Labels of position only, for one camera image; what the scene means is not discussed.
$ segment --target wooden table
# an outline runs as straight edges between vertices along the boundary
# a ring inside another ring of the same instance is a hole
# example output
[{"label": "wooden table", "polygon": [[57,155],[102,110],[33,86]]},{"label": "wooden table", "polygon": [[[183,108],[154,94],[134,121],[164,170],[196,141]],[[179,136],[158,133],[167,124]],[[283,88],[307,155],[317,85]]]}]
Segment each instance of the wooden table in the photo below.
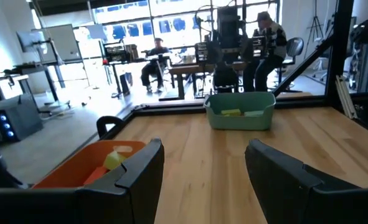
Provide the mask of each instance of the wooden table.
[{"label": "wooden table", "polygon": [[165,148],[158,224],[267,223],[244,158],[255,138],[368,187],[368,131],[332,108],[276,110],[270,131],[213,130],[205,114],[137,117],[115,139],[156,136]]},{"label": "wooden table", "polygon": [[[246,67],[245,62],[235,62],[231,66],[236,71],[242,71]],[[182,80],[182,74],[193,74],[193,73],[202,73],[202,72],[213,72],[215,65],[183,65],[176,66],[169,69],[171,75],[177,75],[177,86],[178,86],[178,99],[185,99],[185,91],[184,91],[184,82]]]}]

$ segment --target yellow sponge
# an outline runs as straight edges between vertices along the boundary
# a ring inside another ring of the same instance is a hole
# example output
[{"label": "yellow sponge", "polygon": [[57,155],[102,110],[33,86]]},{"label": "yellow sponge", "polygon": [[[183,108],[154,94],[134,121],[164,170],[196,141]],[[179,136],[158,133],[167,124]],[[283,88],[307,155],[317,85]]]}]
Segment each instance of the yellow sponge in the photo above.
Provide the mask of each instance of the yellow sponge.
[{"label": "yellow sponge", "polygon": [[240,109],[234,109],[234,110],[223,110],[221,111],[221,114],[224,116],[240,116],[242,112],[240,112]]},{"label": "yellow sponge", "polygon": [[113,151],[106,157],[105,161],[103,162],[103,166],[108,170],[113,170],[114,168],[120,166],[125,159],[126,157],[120,155],[116,151]]}]

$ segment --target yellow object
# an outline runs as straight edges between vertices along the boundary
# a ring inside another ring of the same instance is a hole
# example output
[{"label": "yellow object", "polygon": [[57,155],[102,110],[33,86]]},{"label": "yellow object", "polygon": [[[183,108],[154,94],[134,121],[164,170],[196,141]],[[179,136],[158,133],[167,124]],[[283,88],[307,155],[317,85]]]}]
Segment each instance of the yellow object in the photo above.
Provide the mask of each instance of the yellow object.
[{"label": "yellow object", "polygon": [[240,116],[241,112],[240,109],[234,109],[221,111],[221,114],[224,116]]},{"label": "yellow object", "polygon": [[108,154],[105,161],[103,162],[103,166],[108,170],[113,170],[114,168],[120,166],[125,159],[126,157],[120,155],[116,151],[113,151]]},{"label": "yellow object", "polygon": [[264,111],[249,111],[245,112],[245,116],[263,116]]}]

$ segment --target whiteboard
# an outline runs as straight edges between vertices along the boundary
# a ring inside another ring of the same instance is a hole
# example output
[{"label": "whiteboard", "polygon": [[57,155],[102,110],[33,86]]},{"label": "whiteboard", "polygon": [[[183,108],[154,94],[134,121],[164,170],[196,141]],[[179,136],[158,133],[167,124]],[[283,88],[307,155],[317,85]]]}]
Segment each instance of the whiteboard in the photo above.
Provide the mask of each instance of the whiteboard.
[{"label": "whiteboard", "polygon": [[[47,27],[38,31],[43,32],[46,40],[51,38],[54,41],[56,52],[63,62],[82,61],[80,49],[71,24]],[[42,50],[40,54],[43,63],[57,62],[51,44],[47,44],[46,51]]]}]

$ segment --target cap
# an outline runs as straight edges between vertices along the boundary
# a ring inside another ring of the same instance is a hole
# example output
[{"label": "cap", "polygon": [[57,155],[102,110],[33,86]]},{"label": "cap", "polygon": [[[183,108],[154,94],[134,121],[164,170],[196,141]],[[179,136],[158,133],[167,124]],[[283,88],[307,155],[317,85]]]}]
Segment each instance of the cap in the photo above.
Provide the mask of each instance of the cap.
[{"label": "cap", "polygon": [[266,20],[270,20],[271,19],[271,16],[268,12],[260,12],[258,13],[257,15],[257,22],[259,21],[266,21]]}]

